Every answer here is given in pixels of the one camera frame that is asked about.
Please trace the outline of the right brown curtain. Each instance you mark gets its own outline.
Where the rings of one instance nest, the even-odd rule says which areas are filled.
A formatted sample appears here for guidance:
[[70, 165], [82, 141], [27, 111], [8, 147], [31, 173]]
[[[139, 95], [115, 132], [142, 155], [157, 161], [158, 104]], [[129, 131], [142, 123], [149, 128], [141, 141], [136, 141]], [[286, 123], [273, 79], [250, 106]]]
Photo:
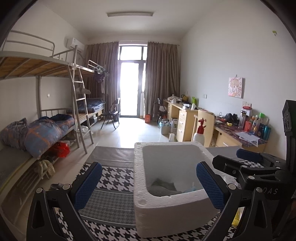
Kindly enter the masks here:
[[156, 100], [180, 95], [178, 45], [148, 42], [145, 68], [144, 113], [152, 115]]

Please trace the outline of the yellow green wrapper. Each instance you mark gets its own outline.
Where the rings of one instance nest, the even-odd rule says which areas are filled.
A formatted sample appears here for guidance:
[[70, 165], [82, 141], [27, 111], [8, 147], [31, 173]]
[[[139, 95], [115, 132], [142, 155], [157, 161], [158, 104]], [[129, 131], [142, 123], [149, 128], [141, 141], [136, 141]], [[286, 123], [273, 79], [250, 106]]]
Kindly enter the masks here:
[[243, 207], [240, 207], [237, 209], [234, 220], [232, 221], [232, 225], [234, 227], [237, 227], [239, 225], [241, 216], [242, 216], [242, 212], [243, 212]]

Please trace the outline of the white red spray bottle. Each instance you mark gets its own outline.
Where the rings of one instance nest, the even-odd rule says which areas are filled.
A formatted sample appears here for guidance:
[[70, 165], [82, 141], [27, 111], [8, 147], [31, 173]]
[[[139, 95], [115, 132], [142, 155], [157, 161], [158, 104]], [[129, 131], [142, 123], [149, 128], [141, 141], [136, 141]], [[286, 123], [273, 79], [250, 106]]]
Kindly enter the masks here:
[[205, 119], [201, 118], [198, 120], [198, 123], [200, 124], [194, 133], [192, 137], [193, 142], [199, 142], [201, 145], [204, 145], [205, 137], [204, 137], [204, 130], [206, 128], [206, 125], [204, 125]]

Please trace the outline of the ceiling tube light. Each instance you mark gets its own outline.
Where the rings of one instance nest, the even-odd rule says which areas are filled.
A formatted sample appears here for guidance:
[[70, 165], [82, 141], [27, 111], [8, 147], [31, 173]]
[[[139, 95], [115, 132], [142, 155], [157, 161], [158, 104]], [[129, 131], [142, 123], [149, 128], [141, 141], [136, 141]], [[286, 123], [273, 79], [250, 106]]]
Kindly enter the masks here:
[[111, 17], [119, 17], [119, 16], [150, 16], [152, 17], [154, 12], [150, 11], [122, 11], [122, 12], [113, 12], [107, 13], [109, 18]]

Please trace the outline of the left brown curtain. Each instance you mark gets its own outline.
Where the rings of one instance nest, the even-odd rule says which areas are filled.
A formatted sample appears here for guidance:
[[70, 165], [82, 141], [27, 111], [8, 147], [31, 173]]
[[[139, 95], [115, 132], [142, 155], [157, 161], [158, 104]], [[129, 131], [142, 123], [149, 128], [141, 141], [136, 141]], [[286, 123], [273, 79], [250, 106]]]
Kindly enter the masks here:
[[118, 53], [119, 42], [107, 42], [88, 45], [85, 65], [102, 67], [97, 73], [86, 79], [89, 98], [101, 98], [105, 110], [118, 98]]

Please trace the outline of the white air conditioner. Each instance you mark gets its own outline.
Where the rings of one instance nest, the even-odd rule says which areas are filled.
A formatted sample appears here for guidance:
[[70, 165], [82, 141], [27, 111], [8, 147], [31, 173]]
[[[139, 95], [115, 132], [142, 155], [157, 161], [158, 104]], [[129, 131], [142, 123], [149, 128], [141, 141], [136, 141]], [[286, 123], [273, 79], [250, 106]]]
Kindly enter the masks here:
[[81, 43], [75, 38], [68, 38], [66, 42], [66, 48], [74, 49], [75, 47], [77, 47], [77, 50], [79, 52], [84, 52], [85, 45], [83, 43]]

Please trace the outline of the white styrofoam box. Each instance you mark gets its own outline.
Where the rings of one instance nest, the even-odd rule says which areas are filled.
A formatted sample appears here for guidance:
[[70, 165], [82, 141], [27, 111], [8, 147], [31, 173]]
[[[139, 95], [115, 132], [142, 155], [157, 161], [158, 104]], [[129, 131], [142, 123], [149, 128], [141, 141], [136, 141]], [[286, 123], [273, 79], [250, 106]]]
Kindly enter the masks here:
[[[196, 175], [196, 166], [209, 166], [217, 155], [236, 159], [238, 146], [205, 148], [196, 142], [136, 143], [134, 146], [134, 210], [141, 238], [194, 230], [214, 218], [212, 205]], [[177, 194], [154, 196], [148, 189], [157, 180], [173, 183]]]

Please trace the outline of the white bucket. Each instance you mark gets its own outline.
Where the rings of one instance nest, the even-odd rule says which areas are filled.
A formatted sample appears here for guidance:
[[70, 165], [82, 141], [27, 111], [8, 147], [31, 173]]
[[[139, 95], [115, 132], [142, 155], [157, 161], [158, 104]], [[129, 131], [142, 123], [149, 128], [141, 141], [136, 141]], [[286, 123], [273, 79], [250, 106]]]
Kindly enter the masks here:
[[161, 120], [159, 123], [159, 127], [161, 130], [161, 134], [166, 136], [170, 133], [171, 131], [171, 123], [168, 120]]

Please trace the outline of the houndstooth table cloth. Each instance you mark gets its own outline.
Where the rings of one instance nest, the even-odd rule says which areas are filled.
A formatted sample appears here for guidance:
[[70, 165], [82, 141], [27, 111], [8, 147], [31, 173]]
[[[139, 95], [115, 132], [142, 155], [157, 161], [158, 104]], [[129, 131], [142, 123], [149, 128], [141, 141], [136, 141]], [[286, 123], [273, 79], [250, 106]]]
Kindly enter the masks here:
[[201, 240], [216, 218], [187, 232], [141, 238], [135, 223], [134, 148], [96, 147], [80, 173], [93, 162], [102, 165], [102, 176], [79, 214], [97, 240]]

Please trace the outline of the red plastic bag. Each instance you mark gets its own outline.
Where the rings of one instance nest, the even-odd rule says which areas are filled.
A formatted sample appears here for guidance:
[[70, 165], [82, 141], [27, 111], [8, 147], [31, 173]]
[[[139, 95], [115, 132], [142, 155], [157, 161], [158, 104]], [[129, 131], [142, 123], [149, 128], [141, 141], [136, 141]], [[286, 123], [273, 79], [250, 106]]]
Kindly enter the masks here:
[[65, 158], [70, 153], [70, 147], [67, 143], [57, 142], [49, 150], [49, 156]]

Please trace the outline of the wall picture calendar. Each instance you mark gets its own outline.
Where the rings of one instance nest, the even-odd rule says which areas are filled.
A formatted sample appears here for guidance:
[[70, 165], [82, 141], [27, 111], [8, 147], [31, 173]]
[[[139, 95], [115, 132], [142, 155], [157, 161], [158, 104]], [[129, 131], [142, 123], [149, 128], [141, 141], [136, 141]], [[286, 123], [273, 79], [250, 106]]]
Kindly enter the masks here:
[[228, 95], [230, 97], [242, 98], [243, 93], [243, 78], [233, 77], [229, 78]]

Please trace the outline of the black folding chair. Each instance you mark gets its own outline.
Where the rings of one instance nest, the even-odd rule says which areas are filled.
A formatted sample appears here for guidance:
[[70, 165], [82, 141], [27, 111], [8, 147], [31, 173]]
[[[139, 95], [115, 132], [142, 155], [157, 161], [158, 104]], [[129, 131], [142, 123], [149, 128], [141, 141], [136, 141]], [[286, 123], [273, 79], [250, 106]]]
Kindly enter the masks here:
[[103, 124], [101, 126], [101, 129], [103, 128], [104, 124], [108, 124], [109, 121], [112, 122], [112, 125], [114, 127], [114, 129], [116, 130], [120, 123], [119, 123], [119, 116], [120, 116], [120, 112], [118, 111], [118, 106], [120, 104], [120, 97], [118, 97], [110, 106], [110, 109], [108, 111], [105, 111], [104, 113], [102, 113], [102, 117], [103, 117]]

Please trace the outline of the balcony glass door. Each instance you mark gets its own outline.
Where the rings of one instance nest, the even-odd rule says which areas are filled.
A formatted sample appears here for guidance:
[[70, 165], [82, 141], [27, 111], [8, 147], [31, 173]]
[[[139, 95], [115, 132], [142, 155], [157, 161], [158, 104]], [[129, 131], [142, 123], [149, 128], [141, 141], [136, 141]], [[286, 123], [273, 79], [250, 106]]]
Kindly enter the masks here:
[[147, 44], [119, 45], [118, 61], [120, 115], [141, 118], [144, 116]]

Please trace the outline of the metal bunk bed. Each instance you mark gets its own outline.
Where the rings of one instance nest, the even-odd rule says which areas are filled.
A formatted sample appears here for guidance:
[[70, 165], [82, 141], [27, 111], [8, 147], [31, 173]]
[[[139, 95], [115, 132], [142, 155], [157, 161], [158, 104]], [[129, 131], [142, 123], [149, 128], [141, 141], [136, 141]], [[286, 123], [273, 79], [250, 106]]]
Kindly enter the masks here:
[[[1, 104], [7, 103], [15, 118], [2, 123], [1, 130], [23, 118], [32, 123], [44, 116], [67, 114], [74, 118], [74, 126], [67, 134], [74, 135], [77, 146], [85, 147], [85, 138], [92, 137], [92, 132], [84, 133], [82, 124], [89, 121], [91, 114], [88, 109], [79, 112], [79, 104], [87, 105], [86, 96], [79, 88], [85, 78], [102, 67], [83, 66], [82, 62], [77, 47], [56, 53], [55, 44], [50, 40], [10, 31], [1, 47], [1, 83], [12, 83], [14, 88], [12, 97], [3, 98]], [[1, 143], [1, 195], [7, 195], [17, 182], [27, 189], [38, 183], [41, 175], [34, 172], [34, 165], [44, 154], [36, 159], [27, 151]]]

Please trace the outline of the papers on desk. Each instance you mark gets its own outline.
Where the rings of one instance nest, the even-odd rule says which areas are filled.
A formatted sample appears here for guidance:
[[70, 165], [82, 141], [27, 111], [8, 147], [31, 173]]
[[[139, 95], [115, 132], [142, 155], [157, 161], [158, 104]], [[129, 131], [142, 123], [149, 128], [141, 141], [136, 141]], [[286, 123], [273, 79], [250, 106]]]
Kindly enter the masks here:
[[257, 142], [260, 138], [252, 135], [248, 132], [238, 132], [235, 133], [240, 139], [245, 140], [247, 142]]

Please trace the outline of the teal bottle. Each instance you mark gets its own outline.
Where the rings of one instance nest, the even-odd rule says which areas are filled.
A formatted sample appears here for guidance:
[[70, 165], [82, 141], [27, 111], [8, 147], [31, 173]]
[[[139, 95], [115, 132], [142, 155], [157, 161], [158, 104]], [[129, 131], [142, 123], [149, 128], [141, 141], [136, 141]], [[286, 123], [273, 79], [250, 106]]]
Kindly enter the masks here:
[[263, 139], [264, 139], [265, 141], [268, 140], [269, 135], [270, 135], [270, 132], [271, 132], [271, 128], [270, 128], [269, 126], [265, 126], [265, 128], [264, 128], [264, 132], [263, 132]]

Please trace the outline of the grey knitted soft cloth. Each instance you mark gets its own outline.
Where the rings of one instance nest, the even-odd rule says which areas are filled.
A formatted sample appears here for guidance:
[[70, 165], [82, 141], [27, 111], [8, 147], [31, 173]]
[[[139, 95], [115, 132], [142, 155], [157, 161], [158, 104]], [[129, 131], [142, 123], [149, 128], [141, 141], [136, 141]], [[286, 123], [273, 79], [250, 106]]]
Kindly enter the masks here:
[[172, 196], [181, 194], [181, 191], [178, 191], [173, 182], [166, 182], [157, 178], [151, 186], [147, 188], [148, 192], [157, 197], [162, 196]]

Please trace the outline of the brown curtain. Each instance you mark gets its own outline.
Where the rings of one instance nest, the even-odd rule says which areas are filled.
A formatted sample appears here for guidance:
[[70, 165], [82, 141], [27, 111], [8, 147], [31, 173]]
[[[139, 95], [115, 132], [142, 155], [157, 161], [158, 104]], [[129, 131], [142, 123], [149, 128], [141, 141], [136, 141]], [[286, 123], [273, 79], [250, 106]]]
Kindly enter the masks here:
[[101, 98], [105, 110], [118, 98], [118, 53], [119, 42], [107, 42], [88, 45], [85, 65], [102, 67], [97, 73], [86, 79], [89, 98]]
[[144, 113], [152, 115], [156, 100], [180, 95], [178, 45], [148, 42], [145, 68]]

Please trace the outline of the orange bag on floor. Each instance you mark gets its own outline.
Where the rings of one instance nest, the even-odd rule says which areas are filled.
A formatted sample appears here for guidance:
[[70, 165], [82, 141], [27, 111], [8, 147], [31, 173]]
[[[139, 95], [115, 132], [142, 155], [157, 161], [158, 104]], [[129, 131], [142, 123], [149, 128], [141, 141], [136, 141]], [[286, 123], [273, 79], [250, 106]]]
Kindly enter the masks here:
[[146, 114], [145, 117], [144, 117], [144, 121], [145, 121], [145, 123], [150, 123], [150, 121], [151, 121], [151, 115], [150, 114]]

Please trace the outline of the blue orange quilt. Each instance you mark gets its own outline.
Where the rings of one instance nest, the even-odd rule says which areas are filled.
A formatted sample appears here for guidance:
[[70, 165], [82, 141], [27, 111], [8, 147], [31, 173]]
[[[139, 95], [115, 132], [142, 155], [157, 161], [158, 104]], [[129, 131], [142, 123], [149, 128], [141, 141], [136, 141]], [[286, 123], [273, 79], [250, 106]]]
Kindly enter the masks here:
[[28, 123], [26, 118], [14, 121], [1, 130], [1, 143], [27, 151], [39, 159], [74, 126], [74, 118], [67, 114], [44, 116]]

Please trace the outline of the wooden desk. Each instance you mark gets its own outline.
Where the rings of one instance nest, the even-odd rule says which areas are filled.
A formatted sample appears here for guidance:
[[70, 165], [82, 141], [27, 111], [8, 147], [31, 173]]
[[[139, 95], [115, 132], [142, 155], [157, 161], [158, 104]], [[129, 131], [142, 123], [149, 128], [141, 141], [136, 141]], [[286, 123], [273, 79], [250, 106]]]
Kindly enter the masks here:
[[237, 134], [242, 132], [236, 126], [228, 126], [218, 122], [215, 115], [209, 111], [199, 109], [183, 109], [181, 104], [171, 103], [164, 100], [167, 106], [169, 120], [177, 119], [172, 126], [176, 127], [176, 140], [178, 142], [190, 142], [199, 126], [198, 121], [204, 119], [204, 147], [230, 147], [239, 146], [243, 149], [262, 153], [267, 144], [263, 139], [259, 139], [256, 145], [241, 139]]

